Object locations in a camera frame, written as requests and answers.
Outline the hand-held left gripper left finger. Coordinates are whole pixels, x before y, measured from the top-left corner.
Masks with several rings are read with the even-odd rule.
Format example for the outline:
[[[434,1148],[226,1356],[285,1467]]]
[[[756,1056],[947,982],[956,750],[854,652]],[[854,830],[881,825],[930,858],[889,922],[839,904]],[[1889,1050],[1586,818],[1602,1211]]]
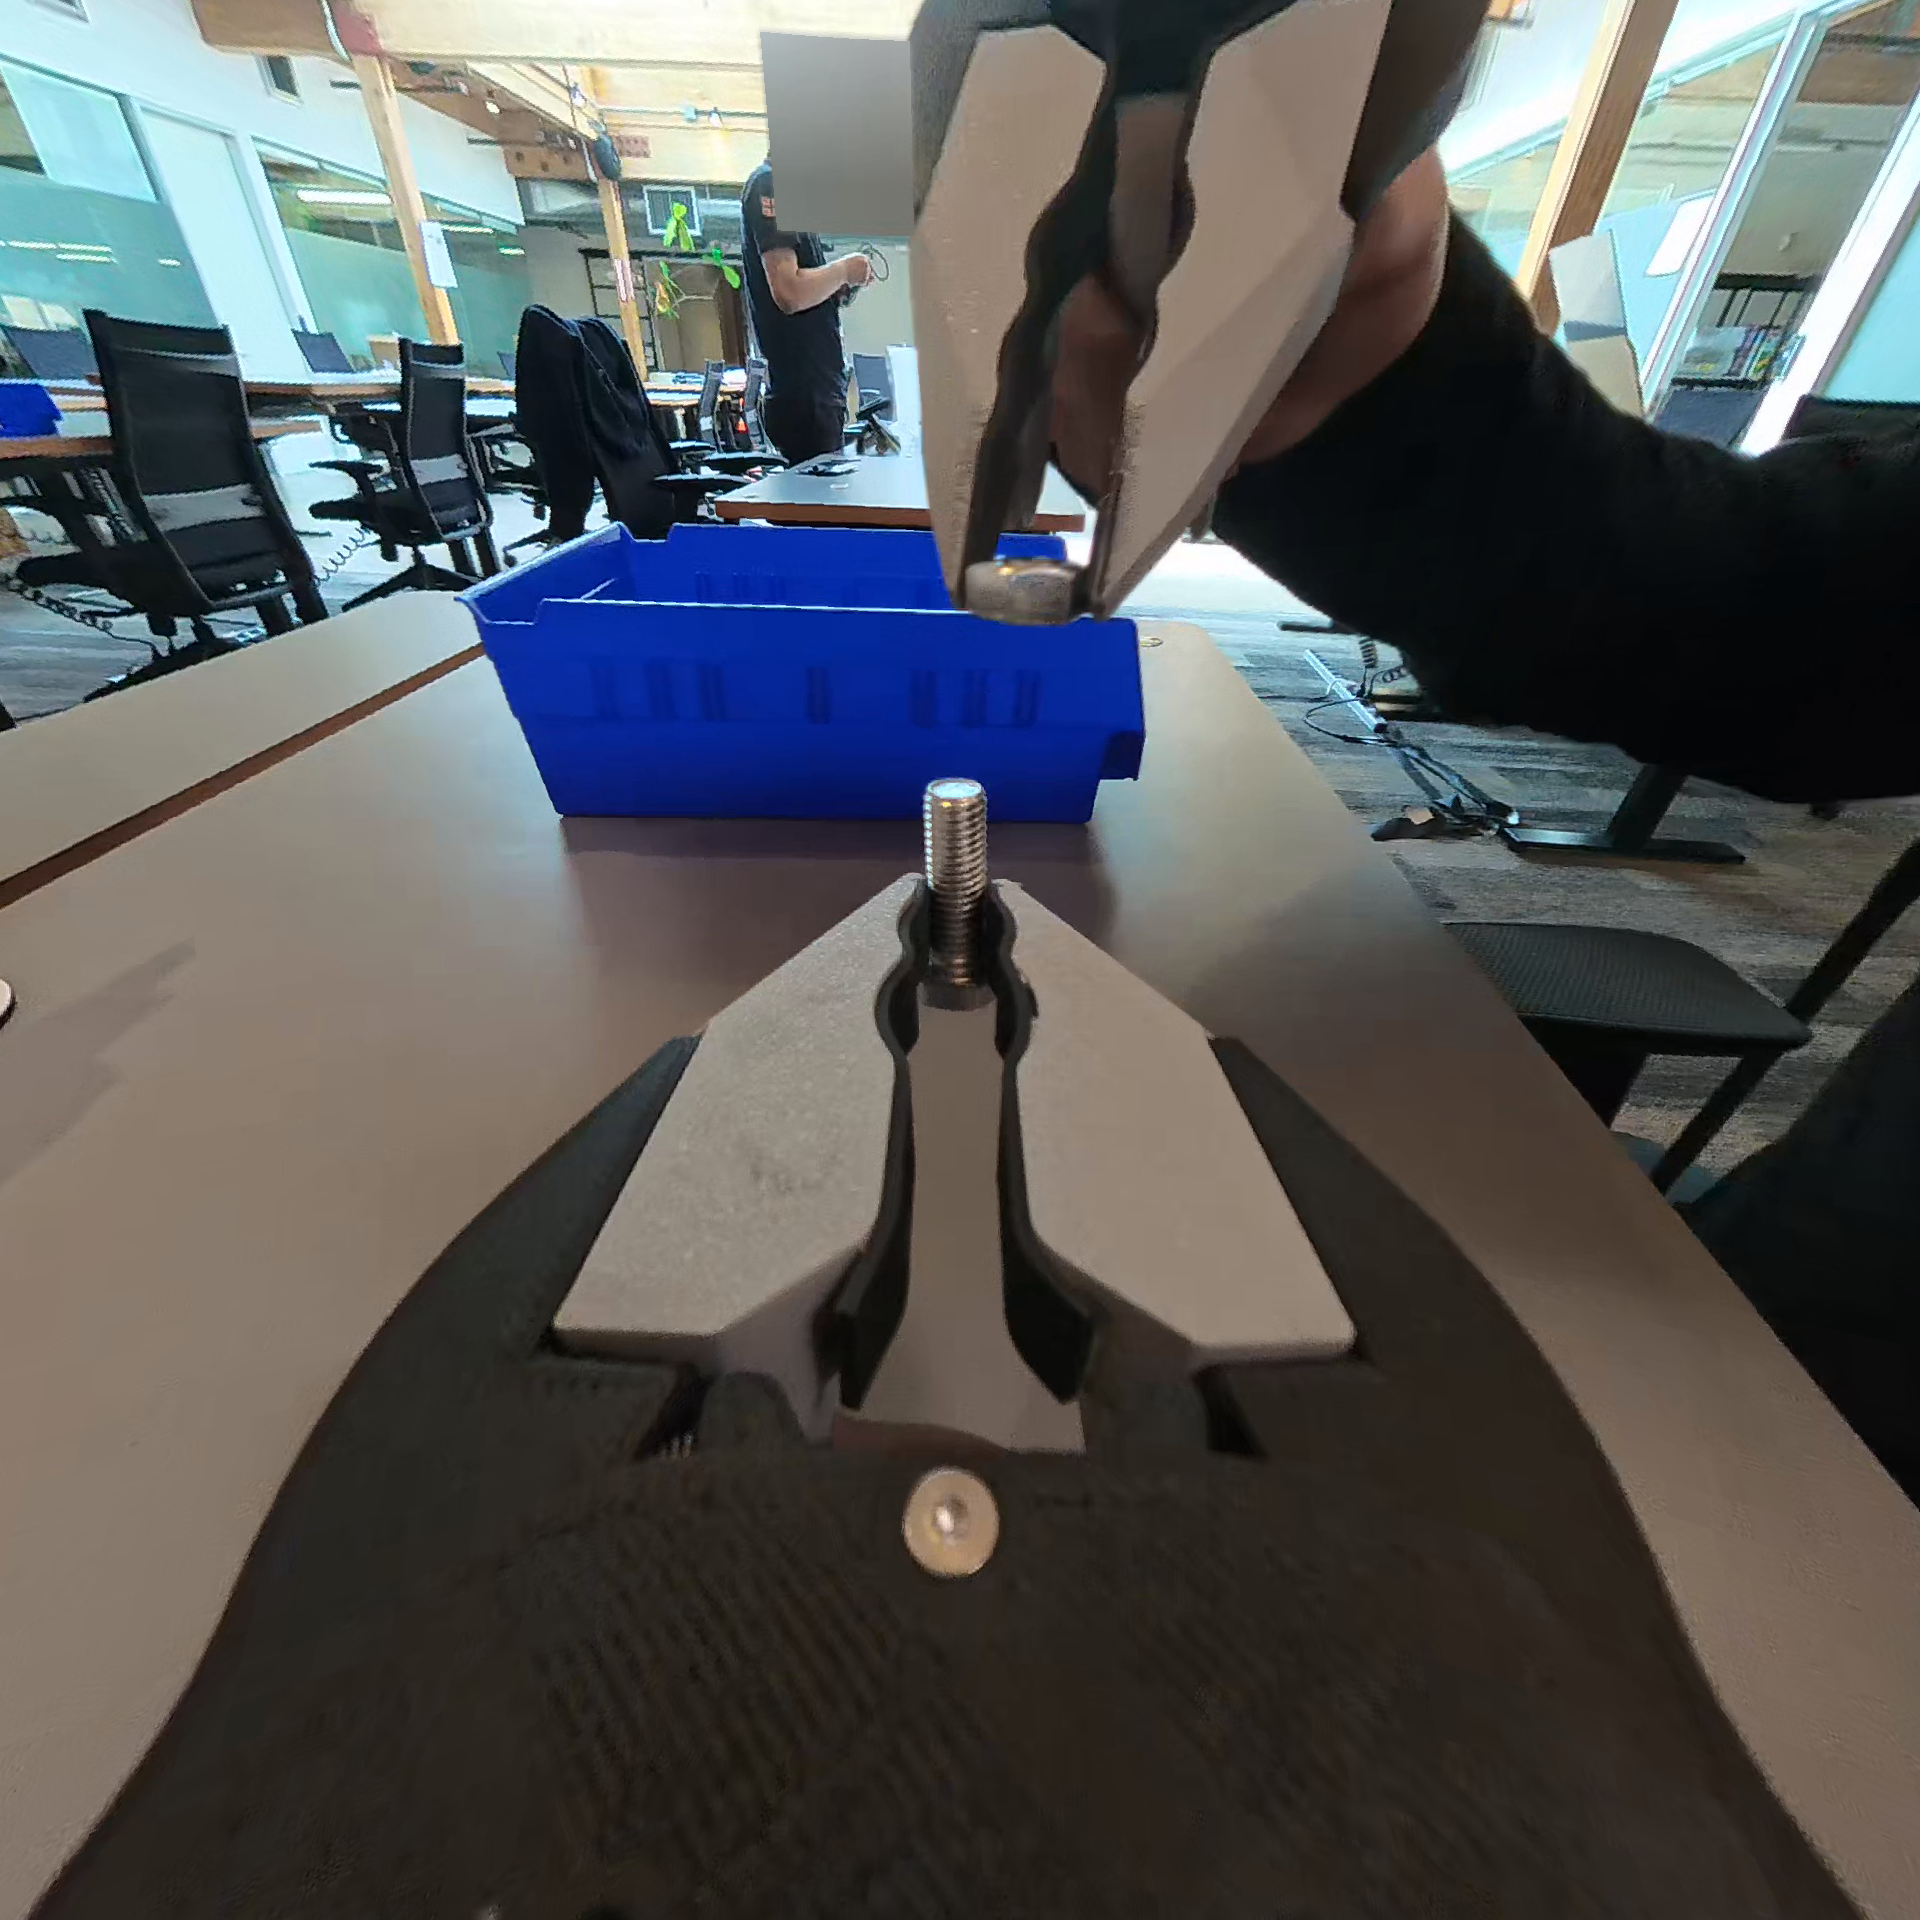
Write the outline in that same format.
[[[910,1138],[884,995],[911,982],[918,897],[887,882],[707,1025],[555,1313],[565,1353],[762,1376],[831,1412],[831,1298],[881,1248]]]

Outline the steel hex nut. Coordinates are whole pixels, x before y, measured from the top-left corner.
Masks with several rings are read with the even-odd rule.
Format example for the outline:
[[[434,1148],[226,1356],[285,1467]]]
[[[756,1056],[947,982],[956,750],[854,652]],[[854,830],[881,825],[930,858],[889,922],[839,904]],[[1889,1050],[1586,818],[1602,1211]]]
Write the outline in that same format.
[[[1083,572],[1054,559],[972,562],[959,609],[1006,626],[1066,626],[1085,614]]]

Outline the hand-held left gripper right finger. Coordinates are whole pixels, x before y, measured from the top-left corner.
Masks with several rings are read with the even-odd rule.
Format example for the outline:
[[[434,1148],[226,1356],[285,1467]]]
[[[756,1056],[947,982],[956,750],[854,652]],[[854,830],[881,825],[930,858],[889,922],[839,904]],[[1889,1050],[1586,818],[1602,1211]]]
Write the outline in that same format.
[[[1003,1319],[1061,1403],[1341,1360],[1355,1324],[1199,1023],[1025,887],[987,900]]]

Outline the person's right hand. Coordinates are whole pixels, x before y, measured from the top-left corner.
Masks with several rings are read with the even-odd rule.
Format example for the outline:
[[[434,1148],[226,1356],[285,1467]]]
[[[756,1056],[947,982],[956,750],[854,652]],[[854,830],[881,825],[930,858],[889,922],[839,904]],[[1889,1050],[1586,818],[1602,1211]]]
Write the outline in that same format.
[[[1450,179],[1421,151],[1357,226],[1329,323],[1230,471],[1277,459],[1386,372],[1429,323],[1450,252]],[[1052,375],[1052,462],[1092,499],[1105,490],[1143,330],[1116,290],[1083,278],[1062,310]]]

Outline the green leafy plant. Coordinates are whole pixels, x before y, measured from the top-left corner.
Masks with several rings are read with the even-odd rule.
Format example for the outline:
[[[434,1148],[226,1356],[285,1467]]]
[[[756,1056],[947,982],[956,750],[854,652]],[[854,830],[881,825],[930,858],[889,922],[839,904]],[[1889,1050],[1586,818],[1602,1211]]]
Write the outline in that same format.
[[[657,290],[653,290],[653,312],[659,318],[677,318],[684,303],[686,290],[677,272],[666,264],[670,256],[691,256],[701,262],[707,268],[718,272],[719,281],[731,290],[741,290],[741,272],[724,252],[714,248],[701,248],[699,236],[691,226],[691,207],[684,200],[671,200],[666,214],[666,228],[663,228],[663,258],[657,268]]]

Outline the wooden edged office desk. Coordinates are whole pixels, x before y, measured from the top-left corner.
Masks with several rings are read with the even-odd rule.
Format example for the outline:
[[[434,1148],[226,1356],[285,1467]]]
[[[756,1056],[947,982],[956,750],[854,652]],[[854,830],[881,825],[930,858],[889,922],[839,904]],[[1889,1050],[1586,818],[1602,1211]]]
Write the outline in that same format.
[[[41,466],[111,465],[121,454],[155,451],[161,443],[212,447],[238,425],[253,443],[323,432],[334,419],[364,416],[397,404],[401,375],[315,375],[309,379],[245,378],[243,400],[109,400],[99,382],[43,387],[30,379],[4,382],[13,400],[55,407],[45,432],[3,439],[4,473]]]
[[[1494,836],[1526,858],[1612,860],[1663,867],[1735,868],[1746,862],[1740,848],[1700,836],[1670,834],[1663,818],[1682,793],[1685,778],[1658,768],[1638,768],[1621,795],[1605,827],[1556,830],[1526,824],[1501,824]]]
[[[922,458],[852,455],[772,470],[763,479],[711,499],[719,521],[790,526],[874,526],[927,530],[927,487]]]

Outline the wooden display board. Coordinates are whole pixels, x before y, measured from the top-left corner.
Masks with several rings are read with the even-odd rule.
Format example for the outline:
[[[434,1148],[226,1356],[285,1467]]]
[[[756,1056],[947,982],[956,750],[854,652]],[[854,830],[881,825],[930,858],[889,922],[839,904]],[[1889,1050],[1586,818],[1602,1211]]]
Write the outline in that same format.
[[[1571,366],[1630,419],[1646,419],[1641,359],[1625,315],[1615,241],[1591,232],[1547,254],[1556,299],[1556,343]]]

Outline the steel hex bolt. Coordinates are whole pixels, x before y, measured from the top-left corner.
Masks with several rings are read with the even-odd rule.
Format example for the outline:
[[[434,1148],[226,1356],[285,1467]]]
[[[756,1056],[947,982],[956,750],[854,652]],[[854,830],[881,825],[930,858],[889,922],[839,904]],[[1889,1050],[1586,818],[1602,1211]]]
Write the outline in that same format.
[[[974,1012],[982,926],[989,900],[989,806],[978,779],[947,776],[923,791],[925,1000],[947,1012]]]

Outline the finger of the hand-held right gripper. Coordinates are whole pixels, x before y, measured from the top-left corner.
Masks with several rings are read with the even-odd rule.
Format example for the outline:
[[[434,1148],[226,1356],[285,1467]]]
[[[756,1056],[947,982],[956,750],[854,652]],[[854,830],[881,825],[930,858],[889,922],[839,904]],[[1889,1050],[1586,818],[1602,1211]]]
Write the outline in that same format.
[[[956,606],[1029,526],[1075,283],[1107,250],[1116,18],[911,26],[922,465]]]
[[[1340,192],[1387,17],[1387,3],[1290,6],[1207,59],[1183,143],[1187,241],[1155,290],[1098,510],[1099,618],[1210,506],[1329,320],[1353,252]]]

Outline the black mesh office chair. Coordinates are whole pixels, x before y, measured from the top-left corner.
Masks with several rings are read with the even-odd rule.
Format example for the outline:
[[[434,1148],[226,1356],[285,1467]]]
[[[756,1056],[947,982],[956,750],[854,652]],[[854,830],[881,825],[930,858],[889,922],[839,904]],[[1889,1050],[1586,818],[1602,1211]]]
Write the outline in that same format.
[[[1786,1002],[1719,958],[1634,928],[1460,922],[1451,932],[1510,1012],[1605,1123],[1619,1118],[1650,1058],[1731,1066],[1668,1146],[1619,1134],[1659,1193],[1685,1210],[1715,1188],[1702,1153],[1870,954],[1915,907],[1917,847],[1886,868],[1811,975]]]

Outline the person's right forearm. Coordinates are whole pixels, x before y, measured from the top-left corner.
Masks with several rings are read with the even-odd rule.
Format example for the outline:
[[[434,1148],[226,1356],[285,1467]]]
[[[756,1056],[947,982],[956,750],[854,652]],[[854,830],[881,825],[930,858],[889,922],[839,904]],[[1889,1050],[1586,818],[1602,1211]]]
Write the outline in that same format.
[[[1746,458],[1625,416],[1466,224],[1411,348],[1214,526],[1460,723],[1777,802],[1915,798],[1915,434]]]

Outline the black jacket on chair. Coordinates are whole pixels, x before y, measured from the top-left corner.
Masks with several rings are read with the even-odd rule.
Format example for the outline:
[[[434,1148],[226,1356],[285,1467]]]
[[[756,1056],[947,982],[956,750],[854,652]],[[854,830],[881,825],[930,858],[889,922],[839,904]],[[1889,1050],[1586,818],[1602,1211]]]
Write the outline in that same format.
[[[511,378],[517,428],[534,455],[548,538],[581,538],[601,499],[612,523],[636,539],[663,539],[678,507],[666,479],[678,466],[625,338],[598,318],[565,320],[529,304]]]

